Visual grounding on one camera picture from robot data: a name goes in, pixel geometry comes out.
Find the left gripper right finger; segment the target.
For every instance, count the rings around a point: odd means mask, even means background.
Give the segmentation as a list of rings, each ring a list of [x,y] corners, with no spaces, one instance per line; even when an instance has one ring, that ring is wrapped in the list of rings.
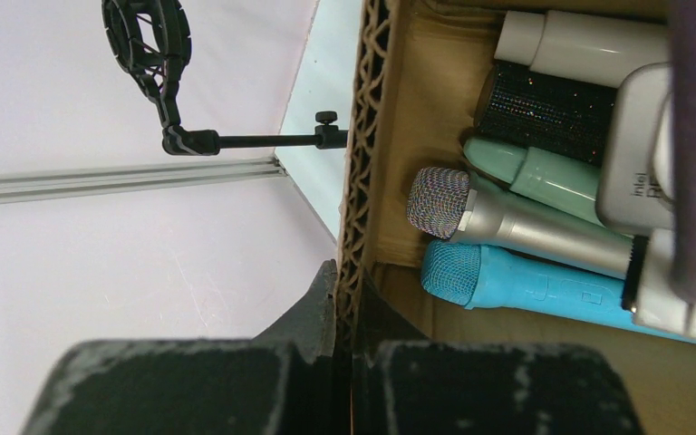
[[[640,434],[621,378],[569,343],[443,343],[351,282],[355,434]]]

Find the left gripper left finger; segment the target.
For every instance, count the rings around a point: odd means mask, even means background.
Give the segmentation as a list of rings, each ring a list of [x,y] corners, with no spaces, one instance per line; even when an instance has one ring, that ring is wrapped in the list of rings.
[[[53,367],[25,434],[335,434],[334,283],[250,339],[96,340]]]

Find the brown cardboard box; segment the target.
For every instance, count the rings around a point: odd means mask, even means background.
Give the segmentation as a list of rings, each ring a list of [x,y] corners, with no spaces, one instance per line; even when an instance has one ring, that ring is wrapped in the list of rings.
[[[516,309],[468,311],[428,295],[420,266],[430,237],[405,215],[420,168],[462,168],[507,10],[561,10],[662,22],[663,1],[367,1],[347,150],[335,288],[336,340],[354,344],[366,293],[379,291],[424,334],[454,343],[576,343],[622,375],[650,434],[696,434],[696,345]]]

